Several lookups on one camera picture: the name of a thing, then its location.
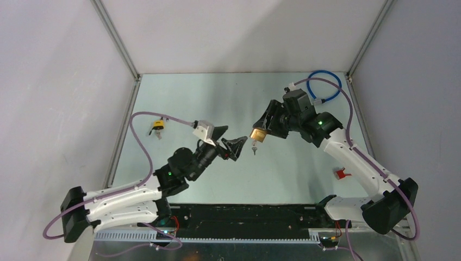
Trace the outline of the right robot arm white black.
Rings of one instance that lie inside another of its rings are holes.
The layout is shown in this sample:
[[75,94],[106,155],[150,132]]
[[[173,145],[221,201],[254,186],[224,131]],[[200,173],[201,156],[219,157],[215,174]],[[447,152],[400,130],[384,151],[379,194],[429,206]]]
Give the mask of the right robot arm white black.
[[413,211],[417,183],[411,178],[399,178],[364,152],[337,118],[328,112],[317,113],[301,89],[285,93],[282,102],[271,100],[253,124],[250,137],[263,142],[267,135],[285,139],[290,132],[299,133],[303,140],[332,156],[367,193],[363,198],[324,198],[316,212],[322,227],[330,227],[337,220],[351,220],[387,234]]

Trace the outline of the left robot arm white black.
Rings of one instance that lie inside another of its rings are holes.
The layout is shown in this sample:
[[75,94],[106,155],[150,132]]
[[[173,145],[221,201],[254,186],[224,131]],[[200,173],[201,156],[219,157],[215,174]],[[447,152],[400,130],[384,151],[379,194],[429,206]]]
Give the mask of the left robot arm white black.
[[168,197],[186,190],[188,182],[197,180],[216,158],[239,158],[248,138],[227,140],[223,138],[227,129],[215,127],[212,143],[198,140],[195,151],[186,147],[175,150],[164,166],[149,173],[146,181],[99,191],[70,189],[60,206],[64,242],[76,242],[87,227],[98,232],[130,223],[168,225],[172,219]]

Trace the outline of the brass padlock silver shackle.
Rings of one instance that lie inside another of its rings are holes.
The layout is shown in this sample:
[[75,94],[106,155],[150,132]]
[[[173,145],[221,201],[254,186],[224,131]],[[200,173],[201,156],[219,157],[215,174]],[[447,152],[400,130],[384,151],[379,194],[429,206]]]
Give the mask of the brass padlock silver shackle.
[[263,128],[253,128],[250,133],[250,138],[255,142],[263,142],[267,136],[267,130]]

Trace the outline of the yellow padlock black shackle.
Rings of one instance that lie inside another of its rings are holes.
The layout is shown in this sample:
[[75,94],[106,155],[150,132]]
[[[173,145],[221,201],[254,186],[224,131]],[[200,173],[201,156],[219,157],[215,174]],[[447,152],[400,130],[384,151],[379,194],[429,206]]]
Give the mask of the yellow padlock black shackle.
[[165,128],[165,121],[163,119],[157,120],[153,122],[152,130],[154,131],[161,131]]

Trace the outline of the blue cable lock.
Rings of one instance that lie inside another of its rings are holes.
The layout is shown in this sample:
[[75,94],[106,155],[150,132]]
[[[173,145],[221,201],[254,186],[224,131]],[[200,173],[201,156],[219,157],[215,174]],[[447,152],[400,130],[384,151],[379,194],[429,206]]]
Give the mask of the blue cable lock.
[[342,88],[342,81],[335,73],[326,70],[317,70],[312,72],[308,78],[318,78],[327,81],[310,80],[306,83],[308,94],[310,94],[315,105],[330,102],[341,95],[341,91],[328,83],[332,82]]

